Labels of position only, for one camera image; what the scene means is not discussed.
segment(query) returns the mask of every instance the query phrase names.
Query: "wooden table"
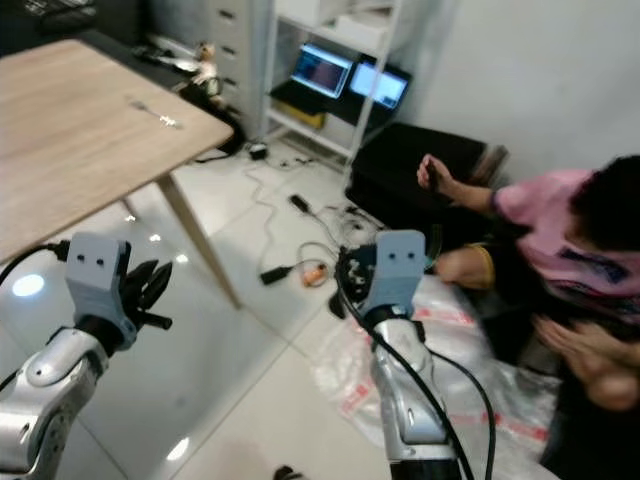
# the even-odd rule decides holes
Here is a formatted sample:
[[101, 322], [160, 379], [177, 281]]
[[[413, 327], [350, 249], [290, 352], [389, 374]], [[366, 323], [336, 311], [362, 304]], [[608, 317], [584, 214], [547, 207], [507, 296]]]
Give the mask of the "wooden table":
[[[148, 112], [178, 120], [171, 128]], [[156, 182], [232, 303], [171, 171], [232, 129], [78, 41], [0, 60], [0, 264]]]

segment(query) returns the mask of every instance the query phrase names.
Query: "monitor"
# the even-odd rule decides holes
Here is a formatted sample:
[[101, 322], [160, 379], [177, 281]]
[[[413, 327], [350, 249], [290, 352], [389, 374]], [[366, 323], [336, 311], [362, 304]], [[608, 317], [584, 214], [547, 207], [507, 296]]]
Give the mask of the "monitor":
[[[353, 74], [349, 89], [355, 94], [367, 97], [373, 89], [375, 78], [375, 65], [368, 61], [360, 62]], [[400, 75], [385, 70], [378, 82], [378, 88], [373, 99], [376, 104], [393, 110], [399, 105], [408, 85], [409, 80], [407, 78], [402, 78]]]
[[353, 62], [306, 43], [291, 75], [292, 80], [331, 98], [342, 93]]

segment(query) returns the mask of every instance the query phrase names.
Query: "plastic bag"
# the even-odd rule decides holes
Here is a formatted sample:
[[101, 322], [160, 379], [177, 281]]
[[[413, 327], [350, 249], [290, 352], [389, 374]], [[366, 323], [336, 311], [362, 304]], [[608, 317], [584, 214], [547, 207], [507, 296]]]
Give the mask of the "plastic bag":
[[[550, 474], [537, 465], [537, 460], [548, 438], [559, 380], [533, 375], [522, 382], [518, 369], [494, 360], [466, 299], [437, 277], [423, 278], [413, 303], [414, 320], [423, 322], [427, 346], [471, 370], [492, 400], [498, 429], [494, 478], [553, 478], [547, 477]], [[484, 404], [464, 375], [444, 362], [434, 361], [439, 393], [480, 478], [488, 442]], [[313, 374], [340, 414], [371, 442], [383, 446], [380, 399], [370, 376], [370, 362], [370, 339], [349, 318], [337, 321], [322, 342], [314, 358]]]

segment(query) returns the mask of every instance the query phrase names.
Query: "white tiled floor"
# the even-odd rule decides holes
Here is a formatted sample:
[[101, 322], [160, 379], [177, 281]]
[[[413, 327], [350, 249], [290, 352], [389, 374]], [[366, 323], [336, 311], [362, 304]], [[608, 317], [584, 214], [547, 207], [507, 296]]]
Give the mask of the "white tiled floor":
[[[300, 156], [272, 146], [274, 164]], [[388, 478], [384, 452], [333, 410], [310, 375], [310, 358], [334, 322], [326, 312], [333, 282], [307, 290], [293, 274], [270, 287], [256, 278], [269, 211], [251, 201], [256, 183], [243, 171], [254, 166], [227, 159], [177, 172], [245, 305], [241, 311], [222, 295], [153, 186], [131, 197], [141, 221], [124, 222], [125, 211], [114, 205], [73, 228], [129, 240], [132, 265], [179, 253], [190, 261], [174, 264], [171, 285], [154, 308], [174, 327], [145, 328], [133, 349], [114, 357], [74, 427], [58, 479], [269, 480], [283, 463], [314, 480]], [[265, 266], [293, 264], [304, 241], [327, 243], [287, 197], [301, 194], [315, 211], [336, 204], [340, 175], [316, 164], [253, 173], [264, 183], [259, 197], [279, 210]], [[149, 242], [153, 233], [162, 241]], [[35, 297], [14, 297], [10, 282], [0, 289], [0, 378], [71, 323], [64, 266], [40, 254], [11, 278], [32, 272], [46, 281]], [[168, 461], [185, 438], [185, 454]]]

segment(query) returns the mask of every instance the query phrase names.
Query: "white shelf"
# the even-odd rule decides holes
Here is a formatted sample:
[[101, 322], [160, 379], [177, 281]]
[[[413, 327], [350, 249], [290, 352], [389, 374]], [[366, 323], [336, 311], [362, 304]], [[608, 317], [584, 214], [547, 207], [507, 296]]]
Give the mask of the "white shelf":
[[333, 140], [328, 139], [327, 137], [323, 137], [318, 130], [311, 128], [308, 125], [305, 125], [304, 123], [296, 120], [295, 118], [290, 117], [289, 115], [283, 112], [276, 110], [273, 107], [267, 110], [267, 116], [271, 120], [274, 120], [279, 124], [284, 125], [285, 127], [288, 127], [291, 130], [294, 130], [304, 135], [305, 137], [310, 138], [314, 142], [330, 150], [333, 150], [334, 152], [339, 153], [340, 155], [343, 155], [348, 158], [352, 154], [351, 150], [348, 149], [347, 147], [340, 145], [339, 143], [336, 143]]
[[365, 53], [370, 57], [377, 58], [378, 55], [380, 54], [380, 51], [378, 49], [368, 48], [366, 45], [362, 45], [361, 43], [354, 42], [349, 38], [343, 37], [342, 35], [338, 35], [336, 31], [331, 27], [328, 27], [328, 26], [311, 27], [309, 25], [305, 25], [304, 23], [294, 20], [281, 13], [278, 14], [278, 18], [283, 22], [288, 23], [289, 25], [293, 25], [296, 28], [305, 30], [311, 33], [312, 35], [324, 38], [326, 40], [329, 40], [330, 42], [337, 43], [339, 45], [344, 45], [345, 47], [348, 47], [352, 50]]

